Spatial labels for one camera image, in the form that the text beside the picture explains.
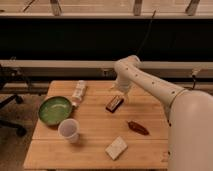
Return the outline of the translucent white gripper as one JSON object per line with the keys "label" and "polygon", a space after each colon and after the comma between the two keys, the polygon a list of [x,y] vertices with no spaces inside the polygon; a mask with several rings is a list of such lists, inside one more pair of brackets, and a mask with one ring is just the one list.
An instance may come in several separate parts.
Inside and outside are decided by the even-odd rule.
{"label": "translucent white gripper", "polygon": [[129,91],[130,91],[130,88],[131,88],[130,85],[128,85],[128,86],[121,86],[120,84],[114,83],[114,84],[110,87],[110,90],[116,90],[116,91],[121,92],[122,95],[123,95],[123,98],[124,98],[125,100],[129,100],[128,93],[129,93]]}

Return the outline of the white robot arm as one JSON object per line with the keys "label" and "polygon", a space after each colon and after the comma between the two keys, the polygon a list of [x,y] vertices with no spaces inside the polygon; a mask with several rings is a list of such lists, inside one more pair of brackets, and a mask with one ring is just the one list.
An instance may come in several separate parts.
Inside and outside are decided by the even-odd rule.
{"label": "white robot arm", "polygon": [[117,60],[113,87],[127,94],[135,83],[167,108],[168,171],[213,171],[213,96],[143,72],[140,63],[136,55]]}

